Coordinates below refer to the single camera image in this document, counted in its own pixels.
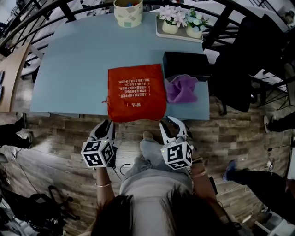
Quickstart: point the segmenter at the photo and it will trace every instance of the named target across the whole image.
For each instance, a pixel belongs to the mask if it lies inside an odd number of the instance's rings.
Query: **purple cloth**
[[[197,101],[194,94],[195,84],[198,80],[189,75],[177,75],[165,79],[167,101],[169,103],[192,103]]]

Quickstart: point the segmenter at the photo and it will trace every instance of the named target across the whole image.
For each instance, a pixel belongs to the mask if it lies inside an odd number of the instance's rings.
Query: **red bag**
[[[162,119],[166,95],[161,65],[109,69],[107,103],[114,122]]]

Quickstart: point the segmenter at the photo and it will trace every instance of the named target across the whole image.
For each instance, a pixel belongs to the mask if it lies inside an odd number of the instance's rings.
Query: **yellow paper bucket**
[[[116,0],[114,1],[114,14],[118,24],[122,27],[136,27],[142,22],[142,0]]]

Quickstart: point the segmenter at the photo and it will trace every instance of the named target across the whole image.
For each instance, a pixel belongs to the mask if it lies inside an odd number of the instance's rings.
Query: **tray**
[[[203,41],[203,36],[200,39],[196,39],[196,38],[188,36],[186,33],[186,28],[184,28],[184,27],[180,27],[178,29],[178,32],[174,35],[167,34],[162,30],[162,24],[163,24],[163,20],[159,19],[156,16],[156,35],[158,37],[170,38],[170,39],[181,39],[181,40],[192,41],[192,42],[202,42]]]

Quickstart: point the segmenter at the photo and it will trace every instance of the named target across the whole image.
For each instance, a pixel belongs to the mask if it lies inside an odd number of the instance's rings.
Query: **light blue pants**
[[[180,175],[189,177],[187,169],[174,170],[166,165],[161,153],[162,146],[152,138],[144,138],[140,142],[140,149],[143,156],[135,158],[133,167],[127,171],[123,181],[148,169],[179,173]]]

